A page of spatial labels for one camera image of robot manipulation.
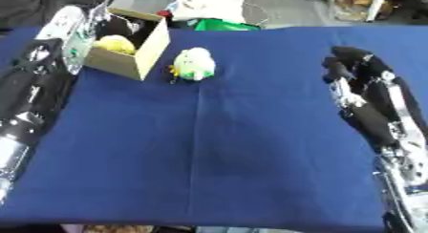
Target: cardboard box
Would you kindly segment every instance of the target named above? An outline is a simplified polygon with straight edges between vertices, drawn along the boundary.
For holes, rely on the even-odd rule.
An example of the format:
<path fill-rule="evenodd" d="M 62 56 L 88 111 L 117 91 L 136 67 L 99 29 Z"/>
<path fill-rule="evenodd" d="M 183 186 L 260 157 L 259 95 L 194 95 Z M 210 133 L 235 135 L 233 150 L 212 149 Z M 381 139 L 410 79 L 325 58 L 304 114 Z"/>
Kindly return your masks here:
<path fill-rule="evenodd" d="M 85 65 L 111 74 L 119 74 L 136 80 L 144 80 L 170 43 L 166 20 L 158 15 L 136 11 L 109 9 L 110 13 L 157 22 L 153 31 L 140 46 L 136 54 L 114 53 L 92 47 Z"/>

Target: yellow toy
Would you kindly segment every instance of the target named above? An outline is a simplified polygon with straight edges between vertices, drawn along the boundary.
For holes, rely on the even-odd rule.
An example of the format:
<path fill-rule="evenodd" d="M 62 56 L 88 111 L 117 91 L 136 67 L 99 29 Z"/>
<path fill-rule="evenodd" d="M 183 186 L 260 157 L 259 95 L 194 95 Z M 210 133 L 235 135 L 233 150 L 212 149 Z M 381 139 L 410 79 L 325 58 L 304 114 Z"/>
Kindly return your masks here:
<path fill-rule="evenodd" d="M 95 47 L 116 53 L 135 54 L 136 48 L 131 41 L 121 35 L 108 35 L 96 41 Z"/>

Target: stuffed animal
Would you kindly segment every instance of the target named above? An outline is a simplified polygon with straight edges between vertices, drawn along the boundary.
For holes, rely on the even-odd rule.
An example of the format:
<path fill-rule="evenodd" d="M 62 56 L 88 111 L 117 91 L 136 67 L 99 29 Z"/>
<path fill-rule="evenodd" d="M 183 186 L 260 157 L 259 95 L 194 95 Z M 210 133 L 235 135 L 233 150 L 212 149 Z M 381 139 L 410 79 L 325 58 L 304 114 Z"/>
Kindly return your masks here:
<path fill-rule="evenodd" d="M 201 81 L 214 75 L 216 63 L 204 48 L 182 51 L 171 66 L 171 73 L 177 78 Z"/>

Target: blue tablecloth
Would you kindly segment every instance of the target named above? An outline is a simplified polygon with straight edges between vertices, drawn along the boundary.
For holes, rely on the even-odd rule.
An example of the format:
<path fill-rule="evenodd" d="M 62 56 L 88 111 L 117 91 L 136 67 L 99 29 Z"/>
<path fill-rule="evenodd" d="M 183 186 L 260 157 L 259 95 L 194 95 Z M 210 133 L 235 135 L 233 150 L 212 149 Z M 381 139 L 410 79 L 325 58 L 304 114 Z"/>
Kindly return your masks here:
<path fill-rule="evenodd" d="M 381 232 L 373 154 L 337 116 L 320 63 L 332 45 L 371 50 L 428 110 L 427 32 L 172 31 L 144 82 L 84 69 L 0 221 Z M 0 63 L 35 33 L 0 41 Z M 161 72 L 191 47 L 212 52 L 216 76 L 168 84 Z"/>

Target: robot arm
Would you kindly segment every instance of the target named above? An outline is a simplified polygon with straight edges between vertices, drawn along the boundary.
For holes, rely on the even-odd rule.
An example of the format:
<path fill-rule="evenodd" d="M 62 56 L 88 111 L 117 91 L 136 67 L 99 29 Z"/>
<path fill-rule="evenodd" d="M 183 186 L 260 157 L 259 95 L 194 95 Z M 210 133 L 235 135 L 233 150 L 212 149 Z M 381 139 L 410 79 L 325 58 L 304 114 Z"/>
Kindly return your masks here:
<path fill-rule="evenodd" d="M 0 72 L 0 202 L 67 103 L 111 2 L 62 8 Z"/>
<path fill-rule="evenodd" d="M 388 232 L 428 232 L 428 126 L 405 81 L 370 52 L 333 47 L 324 81 L 339 115 L 376 153 Z"/>

